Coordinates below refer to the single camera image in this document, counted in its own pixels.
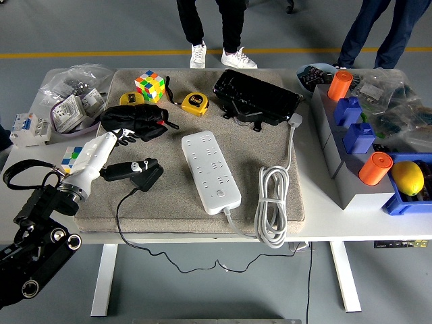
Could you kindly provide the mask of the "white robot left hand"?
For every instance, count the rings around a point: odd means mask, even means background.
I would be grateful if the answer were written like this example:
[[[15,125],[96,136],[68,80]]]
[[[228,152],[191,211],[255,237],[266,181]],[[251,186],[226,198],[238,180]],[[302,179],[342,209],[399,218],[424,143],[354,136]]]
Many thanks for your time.
[[[88,141],[67,176],[59,186],[80,200],[86,200],[91,192],[92,181],[102,176],[111,182],[138,176],[158,164],[158,160],[147,158],[142,161],[123,162],[103,169],[118,140],[125,140],[134,132],[125,128],[108,131]]]

